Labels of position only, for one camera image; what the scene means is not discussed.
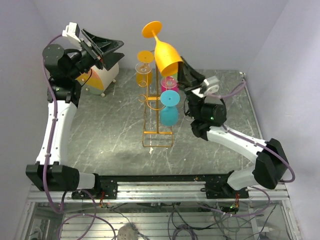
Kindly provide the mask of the clear wine glass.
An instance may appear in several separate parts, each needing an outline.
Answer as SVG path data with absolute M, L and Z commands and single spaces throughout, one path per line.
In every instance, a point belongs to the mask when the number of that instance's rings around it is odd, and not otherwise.
M 161 86 L 165 89 L 172 89 L 177 86 L 177 81 L 172 76 L 167 76 L 161 80 Z
M 135 66 L 135 70 L 138 74 L 148 74 L 152 71 L 152 67 L 149 63 L 139 62 Z

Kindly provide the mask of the pink plastic wine glass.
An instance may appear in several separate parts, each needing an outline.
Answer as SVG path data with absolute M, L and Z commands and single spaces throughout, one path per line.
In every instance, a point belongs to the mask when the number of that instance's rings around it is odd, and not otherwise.
M 162 92 L 165 92 L 167 90 L 172 90 L 177 93 L 179 92 L 177 81 L 172 76 L 163 77 L 160 84 L 161 84 L 161 91 Z

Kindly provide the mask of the orange wine glass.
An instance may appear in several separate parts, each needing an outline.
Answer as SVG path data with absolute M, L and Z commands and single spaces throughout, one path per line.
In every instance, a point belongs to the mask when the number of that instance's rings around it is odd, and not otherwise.
M 136 83 L 144 88 L 152 83 L 153 73 L 151 63 L 154 61 L 154 55 L 151 51 L 142 50 L 137 54 L 139 63 L 135 66 Z
M 163 77 L 174 75 L 179 70 L 179 64 L 183 62 L 182 57 L 178 51 L 169 43 L 161 41 L 158 34 L 162 30 L 162 23 L 160 21 L 151 21 L 142 29 L 142 36 L 144 38 L 154 38 L 154 59 L 160 74 Z

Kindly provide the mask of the blue plastic wine glass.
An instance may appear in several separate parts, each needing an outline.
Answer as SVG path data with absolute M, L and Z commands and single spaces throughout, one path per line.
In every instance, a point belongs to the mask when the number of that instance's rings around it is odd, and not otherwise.
M 178 92 L 166 90 L 160 96 L 160 101 L 164 108 L 160 110 L 160 122 L 162 125 L 171 127 L 178 122 L 179 112 L 177 104 L 181 98 Z

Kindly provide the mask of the green plastic wine glass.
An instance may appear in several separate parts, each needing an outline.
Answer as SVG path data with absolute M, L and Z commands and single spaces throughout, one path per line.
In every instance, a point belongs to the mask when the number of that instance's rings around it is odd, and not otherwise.
M 174 79 L 178 80 L 178 78 L 179 78 L 179 72 L 177 71 L 176 73 L 174 73 L 174 74 L 172 75 L 172 77 L 173 77 Z

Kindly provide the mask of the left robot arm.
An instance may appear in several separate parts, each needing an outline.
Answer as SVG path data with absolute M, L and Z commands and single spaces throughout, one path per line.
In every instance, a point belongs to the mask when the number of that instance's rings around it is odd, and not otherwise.
M 47 79 L 48 120 L 42 147 L 34 164 L 28 164 L 26 176 L 40 191 L 68 191 L 84 189 L 96 199 L 102 193 L 100 177 L 96 173 L 81 173 L 66 165 L 67 143 L 71 125 L 78 109 L 82 85 L 77 78 L 96 66 L 110 70 L 124 54 L 117 50 L 124 42 L 99 37 L 82 29 L 85 39 L 77 33 L 64 32 L 79 48 L 65 49 L 59 44 L 48 44 L 42 51 Z

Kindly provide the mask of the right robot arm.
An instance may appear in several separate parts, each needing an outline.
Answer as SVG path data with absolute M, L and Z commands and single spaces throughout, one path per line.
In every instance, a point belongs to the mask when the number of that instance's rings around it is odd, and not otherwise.
M 252 162 L 250 167 L 227 173 L 220 184 L 220 192 L 224 197 L 231 198 L 239 190 L 255 185 L 273 190 L 283 182 L 286 171 L 291 173 L 289 182 L 296 179 L 282 144 L 277 139 L 258 139 L 225 125 L 225 99 L 238 94 L 246 86 L 245 80 L 229 94 L 217 95 L 219 79 L 216 76 L 206 78 L 183 59 L 178 63 L 177 83 L 188 105 L 184 114 L 193 119 L 193 134 L 205 141 L 223 145 Z

